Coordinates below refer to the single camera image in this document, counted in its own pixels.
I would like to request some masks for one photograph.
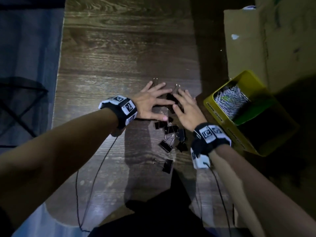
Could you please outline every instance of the hand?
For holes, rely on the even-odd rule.
[[[194,129],[201,123],[207,122],[203,113],[199,109],[196,100],[192,98],[188,90],[182,91],[179,89],[180,95],[174,94],[173,96],[181,103],[184,109],[184,113],[180,110],[179,106],[174,104],[173,110],[179,117],[182,125],[189,131],[194,131]]]
[[[173,105],[174,101],[172,100],[157,98],[163,94],[171,93],[172,89],[161,90],[166,85],[165,83],[160,83],[150,88],[152,83],[152,81],[148,82],[144,89],[131,98],[137,107],[137,118],[167,121],[168,117],[166,115],[156,114],[151,110],[154,105]]]

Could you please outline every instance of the forearm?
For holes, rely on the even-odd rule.
[[[1,155],[0,206],[14,227],[83,166],[117,125],[116,115],[101,109]]]
[[[316,236],[315,221],[231,147],[210,159],[254,236]]]

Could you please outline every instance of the wooden table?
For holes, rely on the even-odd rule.
[[[137,93],[153,78],[176,83],[193,96],[209,95],[227,80],[223,9],[232,0],[67,0],[53,126],[95,111],[101,100]],[[233,3],[241,8],[248,3]],[[171,175],[151,163],[168,158],[164,138],[151,121],[134,121],[117,139],[93,188],[83,227],[130,213],[129,199],[146,201],[170,187]],[[80,169],[80,219],[96,171],[114,138],[108,137]],[[193,168],[189,152],[172,156],[174,168],[192,200],[191,209],[205,226],[227,226],[215,179]],[[53,218],[78,225],[75,177],[47,201]],[[225,188],[222,193],[232,215]]]

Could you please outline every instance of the wristband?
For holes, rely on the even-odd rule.
[[[127,97],[117,95],[100,103],[99,109],[109,108],[118,118],[118,129],[123,129],[137,116],[137,108]]]
[[[195,169],[208,168],[210,166],[208,154],[220,145],[231,145],[232,143],[231,139],[219,126],[210,123],[198,125],[193,132],[193,136],[191,155]]]

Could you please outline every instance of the yellow box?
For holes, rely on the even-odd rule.
[[[214,94],[227,85],[237,85],[251,102],[255,102],[259,98],[269,98],[273,99],[274,104],[267,109],[268,111],[263,111],[265,116],[262,116],[261,113],[249,120],[249,122],[237,126],[214,100]],[[280,103],[250,70],[243,71],[216,90],[204,100],[204,105],[236,144],[237,148],[261,156],[267,156],[272,153],[299,128],[299,125],[288,115]],[[261,143],[258,139],[262,136],[262,139],[265,137],[268,139],[262,140]]]

